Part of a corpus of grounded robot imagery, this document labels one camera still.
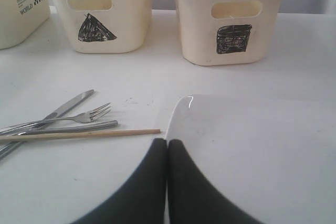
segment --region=cream plastic basket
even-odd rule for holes
[[[151,21],[151,0],[54,0],[78,52],[122,53],[139,48]]]
[[[0,0],[0,49],[24,41],[49,15],[48,0]]]
[[[281,0],[176,0],[183,56],[202,66],[263,58]]]

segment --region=white table surface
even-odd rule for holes
[[[38,120],[77,94],[98,91],[71,114],[111,102],[120,129],[166,130],[190,94],[335,101],[336,18],[279,14],[268,56],[249,65],[184,60],[176,12],[153,11],[145,44],[119,55],[73,51],[59,18],[0,51],[0,127]],[[135,170],[153,136],[25,144],[0,162],[1,223],[63,224],[107,199]]]

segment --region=chopstick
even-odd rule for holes
[[[11,141],[44,141],[56,139],[76,139],[76,138],[104,138],[113,136],[136,136],[147,134],[159,134],[160,129],[152,130],[128,130],[128,131],[89,131],[80,133],[53,133],[53,134],[38,134],[38,135],[19,135],[19,136],[0,136],[0,144]]]

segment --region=fork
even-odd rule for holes
[[[107,103],[107,104],[104,104],[103,106],[100,106],[98,108],[95,108],[93,110],[90,110],[84,113],[80,113],[76,116],[38,120],[38,121],[32,121],[28,123],[16,124],[10,127],[0,129],[0,135],[6,135],[10,132],[17,131],[17,130],[20,130],[26,127],[32,127],[40,123],[51,123],[51,122],[63,121],[63,120],[75,121],[77,123],[91,123],[93,121],[100,119],[102,116],[106,115],[107,113],[109,113],[111,111],[111,106],[109,105],[110,103]]]

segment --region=knife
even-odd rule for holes
[[[88,97],[90,97],[91,95],[93,95],[94,92],[95,91],[92,89],[92,90],[88,90],[88,91],[86,91],[86,92],[84,92],[82,94],[79,94],[78,96],[72,98],[70,101],[68,101],[65,104],[63,104],[61,107],[59,107],[53,113],[47,115],[44,119],[59,118],[59,117],[65,115],[70,110],[72,110],[74,107],[78,106],[81,102],[83,102]],[[41,123],[41,124],[35,125],[34,127],[32,127],[28,131],[20,132],[20,135],[25,135],[27,132],[29,132],[31,130],[41,130],[41,129],[44,129],[44,128],[48,127],[51,124],[52,123]],[[23,143],[24,142],[10,142],[9,144],[7,144],[3,148],[1,148],[0,149],[0,161],[4,157],[6,157],[8,154],[10,154],[11,152],[13,152],[15,149],[19,148]]]

